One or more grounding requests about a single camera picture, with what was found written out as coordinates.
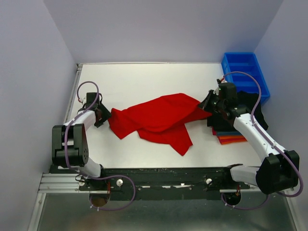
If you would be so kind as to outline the red t shirt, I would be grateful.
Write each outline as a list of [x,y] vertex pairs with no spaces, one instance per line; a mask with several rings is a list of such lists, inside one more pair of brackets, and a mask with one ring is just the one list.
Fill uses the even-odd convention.
[[193,145],[186,123],[207,119],[211,113],[184,93],[161,96],[124,110],[111,110],[110,129],[120,139],[137,132],[141,139],[170,145],[184,156]]
[[212,134],[214,135],[214,136],[216,136],[217,135],[217,132],[214,130],[214,128],[212,127]]

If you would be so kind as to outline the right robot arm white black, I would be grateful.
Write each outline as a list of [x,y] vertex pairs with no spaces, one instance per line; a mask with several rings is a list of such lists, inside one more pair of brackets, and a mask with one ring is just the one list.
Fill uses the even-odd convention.
[[257,122],[253,112],[238,102],[236,86],[220,83],[210,90],[198,105],[202,110],[217,115],[240,132],[257,153],[261,165],[249,167],[236,165],[221,177],[228,189],[239,182],[257,186],[264,194],[282,192],[299,185],[299,155],[278,144]]

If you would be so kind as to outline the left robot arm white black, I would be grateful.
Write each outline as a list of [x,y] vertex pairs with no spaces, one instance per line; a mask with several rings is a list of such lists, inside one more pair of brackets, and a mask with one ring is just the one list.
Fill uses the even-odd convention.
[[90,158],[86,131],[92,126],[99,128],[111,117],[102,100],[100,93],[88,92],[77,116],[63,125],[54,126],[51,137],[52,163],[91,177],[90,184],[96,190],[102,190],[107,179],[103,166]]

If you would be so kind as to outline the red folded t shirt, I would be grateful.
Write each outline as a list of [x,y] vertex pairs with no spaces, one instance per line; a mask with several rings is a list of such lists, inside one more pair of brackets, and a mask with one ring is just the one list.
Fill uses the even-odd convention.
[[214,136],[216,136],[217,135],[217,132],[214,130],[214,128],[212,127],[212,134],[214,135]]

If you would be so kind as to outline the blue plastic bin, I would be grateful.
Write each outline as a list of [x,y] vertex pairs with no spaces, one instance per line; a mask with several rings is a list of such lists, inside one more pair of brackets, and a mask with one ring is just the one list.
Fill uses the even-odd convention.
[[270,98],[268,86],[253,52],[226,52],[221,66],[223,73],[227,74],[225,80],[235,84],[237,91],[259,93],[261,89],[261,104]]

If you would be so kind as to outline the side aluminium table rail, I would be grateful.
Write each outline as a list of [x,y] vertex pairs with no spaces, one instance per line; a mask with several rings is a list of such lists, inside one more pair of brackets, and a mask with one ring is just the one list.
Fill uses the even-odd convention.
[[66,64],[61,68],[56,68],[56,85],[53,93],[56,97],[56,104],[59,106],[61,116],[55,125],[63,124],[70,120],[72,105],[80,79],[83,64]]

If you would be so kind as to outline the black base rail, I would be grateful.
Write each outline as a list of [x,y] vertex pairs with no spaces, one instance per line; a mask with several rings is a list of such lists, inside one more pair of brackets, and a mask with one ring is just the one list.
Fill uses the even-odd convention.
[[220,199],[221,192],[249,189],[231,178],[228,167],[106,168],[105,180],[85,179],[52,165],[52,174],[68,174],[81,193],[106,201]]

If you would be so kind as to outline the left aluminium extrusion rail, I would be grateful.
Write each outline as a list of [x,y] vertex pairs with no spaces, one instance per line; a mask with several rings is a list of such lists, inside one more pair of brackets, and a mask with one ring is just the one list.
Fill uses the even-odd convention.
[[39,184],[39,193],[78,193],[77,174],[43,174]]

